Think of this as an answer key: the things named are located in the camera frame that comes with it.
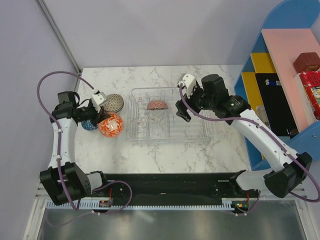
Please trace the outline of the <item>red floral pattern bowl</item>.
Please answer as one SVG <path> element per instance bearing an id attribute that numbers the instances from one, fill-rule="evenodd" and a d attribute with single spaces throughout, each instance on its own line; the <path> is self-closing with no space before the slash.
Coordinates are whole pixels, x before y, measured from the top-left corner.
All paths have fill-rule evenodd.
<path id="1" fill-rule="evenodd" d="M 167 110 L 168 104 L 164 100 L 151 100 L 146 109 L 149 111 Z"/>

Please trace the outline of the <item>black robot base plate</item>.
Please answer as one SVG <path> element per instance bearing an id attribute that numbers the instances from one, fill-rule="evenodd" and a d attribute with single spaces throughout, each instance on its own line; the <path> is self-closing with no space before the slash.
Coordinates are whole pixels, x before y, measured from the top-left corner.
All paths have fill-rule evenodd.
<path id="1" fill-rule="evenodd" d="M 258 191 L 242 190 L 234 172 L 222 173 L 126 173 L 103 175 L 106 185 L 92 197 L 111 197 L 118 204 L 137 203 L 195 204 L 217 203 L 222 198 L 254 199 Z"/>

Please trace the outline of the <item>orange white floral bowl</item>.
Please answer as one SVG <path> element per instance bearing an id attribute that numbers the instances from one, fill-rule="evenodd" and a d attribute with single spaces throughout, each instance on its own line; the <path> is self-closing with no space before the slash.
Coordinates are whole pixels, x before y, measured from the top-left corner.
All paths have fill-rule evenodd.
<path id="1" fill-rule="evenodd" d="M 118 113 L 110 112 L 109 118 L 104 119 L 98 124 L 98 129 L 103 136 L 115 138 L 124 130 L 124 121 Z"/>

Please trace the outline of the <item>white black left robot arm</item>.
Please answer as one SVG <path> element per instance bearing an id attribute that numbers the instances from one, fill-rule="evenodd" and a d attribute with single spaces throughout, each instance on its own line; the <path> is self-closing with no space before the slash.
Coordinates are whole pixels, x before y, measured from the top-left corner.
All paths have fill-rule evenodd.
<path id="1" fill-rule="evenodd" d="M 104 197 L 110 185 L 103 172 L 84 173 L 76 164 L 75 136 L 79 123 L 88 121 L 97 125 L 109 118 L 103 108 L 107 97 L 97 90 L 83 107 L 76 92 L 60 92 L 57 97 L 58 105 L 49 116 L 54 134 L 52 155 L 48 169 L 39 174 L 40 182 L 57 206 L 81 200 L 92 192 Z"/>

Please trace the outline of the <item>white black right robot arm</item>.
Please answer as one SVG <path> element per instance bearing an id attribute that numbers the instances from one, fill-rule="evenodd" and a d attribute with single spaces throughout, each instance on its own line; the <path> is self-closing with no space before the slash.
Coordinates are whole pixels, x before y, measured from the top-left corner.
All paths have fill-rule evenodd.
<path id="1" fill-rule="evenodd" d="M 264 156 L 269 168 L 242 171 L 229 184 L 235 197 L 248 190 L 268 190 L 278 198 L 293 192 L 307 177 L 312 157 L 298 153 L 277 137 L 258 117 L 249 103 L 239 95 L 230 95 L 225 82 L 218 74 L 201 79 L 184 73 L 177 81 L 181 99 L 176 102 L 177 116 L 190 122 L 188 112 L 207 121 L 225 121 L 242 133 Z"/>

